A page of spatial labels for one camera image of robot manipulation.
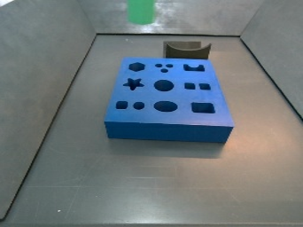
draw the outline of gray wall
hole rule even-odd
[[[266,0],[242,39],[303,118],[303,1]]]
[[[16,0],[0,8],[0,219],[93,38],[76,0]]]
[[[240,35],[264,0],[156,0],[156,20],[127,20],[127,0],[79,0],[100,34]]]

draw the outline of green cylinder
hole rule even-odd
[[[145,25],[153,22],[155,0],[128,0],[128,21]]]

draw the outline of shape sorter block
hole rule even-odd
[[[211,61],[125,58],[104,123],[109,138],[226,142],[234,121]]]

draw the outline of star-shaped hole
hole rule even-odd
[[[131,88],[131,90],[135,90],[137,87],[144,87],[144,85],[140,83],[141,79],[132,80],[128,78],[128,82],[123,84],[123,86],[127,86]]]

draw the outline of rectangular hole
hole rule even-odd
[[[193,85],[193,83],[187,82],[187,83],[184,84],[184,88],[185,88],[187,90],[195,90],[195,85]]]
[[[116,109],[124,110],[124,109],[127,109],[127,107],[128,107],[128,102],[127,101],[119,101],[116,103]]]
[[[200,90],[209,90],[211,86],[208,83],[199,83]]]
[[[212,103],[192,103],[192,111],[193,113],[201,114],[213,114],[213,104]]]

